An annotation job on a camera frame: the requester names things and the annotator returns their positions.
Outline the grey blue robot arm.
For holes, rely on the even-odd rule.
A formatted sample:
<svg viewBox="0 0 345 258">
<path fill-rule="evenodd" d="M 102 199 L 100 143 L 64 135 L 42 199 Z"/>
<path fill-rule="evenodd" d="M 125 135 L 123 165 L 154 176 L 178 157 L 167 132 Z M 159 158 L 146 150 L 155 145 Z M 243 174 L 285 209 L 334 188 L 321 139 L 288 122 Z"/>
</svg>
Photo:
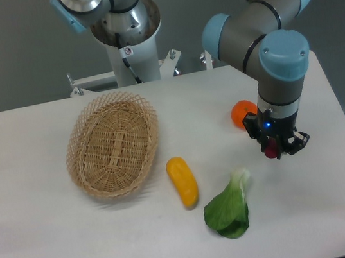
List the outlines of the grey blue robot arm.
<svg viewBox="0 0 345 258">
<path fill-rule="evenodd" d="M 308 69 L 309 45 L 286 30 L 310 0 L 246 0 L 238 16 L 214 15 L 202 32 L 203 49 L 258 83 L 257 111 L 242 119 L 268 158 L 294 155 L 308 140 L 296 117 Z M 161 23 L 151 0 L 51 0 L 75 32 L 91 30 L 107 48 L 119 86 L 158 80 L 155 34 Z"/>
</svg>

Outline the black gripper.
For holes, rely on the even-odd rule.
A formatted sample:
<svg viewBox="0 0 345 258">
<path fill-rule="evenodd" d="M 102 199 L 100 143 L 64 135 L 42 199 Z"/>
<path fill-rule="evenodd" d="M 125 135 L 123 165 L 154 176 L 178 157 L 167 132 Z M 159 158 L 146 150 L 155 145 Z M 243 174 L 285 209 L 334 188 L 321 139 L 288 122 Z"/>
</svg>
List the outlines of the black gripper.
<svg viewBox="0 0 345 258">
<path fill-rule="evenodd" d="M 264 112 L 258 110 L 257 114 L 248 113 L 243 124 L 251 139 L 257 140 L 261 152 L 273 153 L 272 139 L 277 144 L 277 159 L 283 154 L 294 155 L 306 147 L 310 136 L 299 132 L 296 128 L 298 111 L 288 116 L 278 117 L 273 108 Z"/>
</svg>

